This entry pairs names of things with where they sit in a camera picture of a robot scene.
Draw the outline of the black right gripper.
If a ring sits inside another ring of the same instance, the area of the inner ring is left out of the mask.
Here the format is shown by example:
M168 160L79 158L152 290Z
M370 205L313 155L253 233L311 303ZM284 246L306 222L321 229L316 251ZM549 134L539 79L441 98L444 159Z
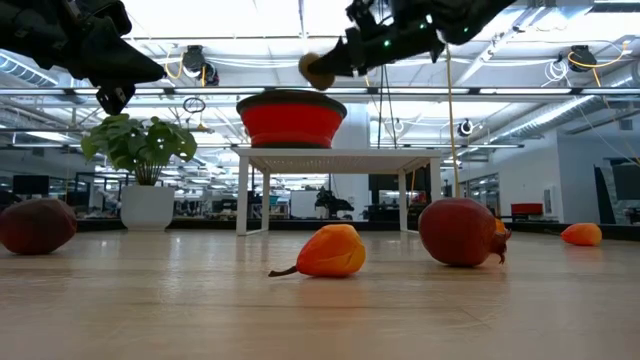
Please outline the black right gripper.
M346 38L324 55L306 55L307 76L363 76L369 69L428 53L435 63L445 44L438 38L432 0L388 0L391 24L376 21L376 0L352 0L347 17L355 23Z

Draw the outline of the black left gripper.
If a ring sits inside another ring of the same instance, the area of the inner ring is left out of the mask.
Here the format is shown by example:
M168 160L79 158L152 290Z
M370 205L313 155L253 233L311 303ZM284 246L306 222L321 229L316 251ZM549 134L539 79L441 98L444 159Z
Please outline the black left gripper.
M109 115L120 113L135 84L159 81L161 65L122 39L131 22L121 0L33 0L53 37L49 58L98 88L96 98Z

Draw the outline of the olive green toy kiwi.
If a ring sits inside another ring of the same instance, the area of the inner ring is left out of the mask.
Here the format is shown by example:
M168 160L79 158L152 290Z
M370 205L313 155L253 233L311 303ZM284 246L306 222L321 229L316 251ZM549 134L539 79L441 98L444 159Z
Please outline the olive green toy kiwi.
M313 52L303 55L299 59L298 70L311 87L319 91L325 91L334 84L335 76L333 74L316 75L311 73L310 65L319 58L320 56Z

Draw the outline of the red collapsible bowl grey rim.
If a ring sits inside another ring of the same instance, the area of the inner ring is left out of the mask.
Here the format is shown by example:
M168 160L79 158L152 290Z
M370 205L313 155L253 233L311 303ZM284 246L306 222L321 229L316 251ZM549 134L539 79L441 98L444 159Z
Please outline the red collapsible bowl grey rim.
M330 149L348 114L342 103L324 94L289 89L250 96L236 110L253 148Z

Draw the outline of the dark red-brown oval fruit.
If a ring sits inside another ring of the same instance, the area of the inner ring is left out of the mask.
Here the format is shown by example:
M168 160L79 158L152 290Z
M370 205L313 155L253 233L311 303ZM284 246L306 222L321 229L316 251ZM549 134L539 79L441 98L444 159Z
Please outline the dark red-brown oval fruit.
M66 244L77 230L76 215L59 199L15 203L0 213L0 244L19 255L45 255Z

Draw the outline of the dark red toy pomegranate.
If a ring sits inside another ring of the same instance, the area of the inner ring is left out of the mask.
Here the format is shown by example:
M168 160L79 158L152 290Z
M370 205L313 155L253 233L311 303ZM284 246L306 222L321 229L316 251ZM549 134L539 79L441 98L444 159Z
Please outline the dark red toy pomegranate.
M491 255L506 261L506 235L496 232L496 217L469 198L443 198L428 205L418 219L418 232L426 251L437 261L454 267L476 267Z

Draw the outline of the small orange pear with stem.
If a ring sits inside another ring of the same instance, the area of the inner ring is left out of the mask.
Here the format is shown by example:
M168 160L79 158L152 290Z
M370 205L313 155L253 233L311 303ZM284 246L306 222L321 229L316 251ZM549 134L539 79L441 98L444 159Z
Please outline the small orange pear with stem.
M599 246L603 234L595 223L576 223L562 231L560 237L564 242L576 246Z
M366 260L366 248L352 225L326 225L316 231L298 254L296 264L283 271L272 270L269 277L301 273L313 277L348 277L358 272Z

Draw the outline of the white perforated shelf riser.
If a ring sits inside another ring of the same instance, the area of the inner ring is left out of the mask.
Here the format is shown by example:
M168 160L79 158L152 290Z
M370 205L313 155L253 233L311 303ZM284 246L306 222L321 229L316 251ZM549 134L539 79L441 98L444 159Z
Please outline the white perforated shelf riser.
M430 195L441 195L441 152L428 149L278 149L238 148L239 184L236 234L248 236L248 181L251 168L262 173L263 190L270 190L270 177L276 174L392 174L398 177L400 191L400 230L408 230L406 174L427 166Z

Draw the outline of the green plant in white pot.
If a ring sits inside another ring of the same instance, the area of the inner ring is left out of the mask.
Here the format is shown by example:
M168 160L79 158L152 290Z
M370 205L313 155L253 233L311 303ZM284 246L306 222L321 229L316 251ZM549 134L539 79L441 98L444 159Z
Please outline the green plant in white pot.
M135 183L121 193L120 219L130 231L163 231L173 218L175 190L159 186L173 157L189 162L197 151L192 133L157 117L145 125L127 114L111 115L91 128L80 142L86 159L102 154L116 170L132 174Z

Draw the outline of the black background robot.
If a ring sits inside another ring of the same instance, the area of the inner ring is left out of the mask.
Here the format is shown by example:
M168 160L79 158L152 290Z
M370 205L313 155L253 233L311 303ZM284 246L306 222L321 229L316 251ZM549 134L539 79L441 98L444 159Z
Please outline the black background robot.
M354 210L354 207L347 200L337 198L331 190L324 187L321 187L316 195L315 207L324 208L331 220L337 220L340 211L352 212Z

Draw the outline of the black background monitor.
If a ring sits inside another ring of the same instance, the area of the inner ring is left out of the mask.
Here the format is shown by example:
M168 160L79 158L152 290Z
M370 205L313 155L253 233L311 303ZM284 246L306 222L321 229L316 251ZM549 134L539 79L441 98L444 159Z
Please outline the black background monitor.
M12 192L16 195L48 195L49 182L48 175L14 175Z

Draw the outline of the black background panel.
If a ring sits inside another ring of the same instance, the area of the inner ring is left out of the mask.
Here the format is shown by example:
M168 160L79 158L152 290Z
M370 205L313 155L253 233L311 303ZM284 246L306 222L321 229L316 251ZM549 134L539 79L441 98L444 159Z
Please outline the black background panel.
M640 226L640 167L622 159L605 159L594 167L600 222Z

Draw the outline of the black aluminium table frame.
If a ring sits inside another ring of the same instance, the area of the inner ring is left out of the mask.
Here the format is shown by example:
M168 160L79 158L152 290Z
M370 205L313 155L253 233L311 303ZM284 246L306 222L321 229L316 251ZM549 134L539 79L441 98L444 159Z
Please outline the black aluminium table frame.
M341 221L321 220L272 220L270 230L276 231L312 231L330 224L341 224ZM399 231L397 221L384 222L350 222L358 231ZM515 232L559 234L568 224L550 222L507 222L506 227ZM126 227L119 219L81 219L77 221L77 231L97 232L125 230ZM235 221L204 220L196 218L174 219L168 229L171 230L235 230ZM624 240L640 242L640 225L600 225L605 240Z

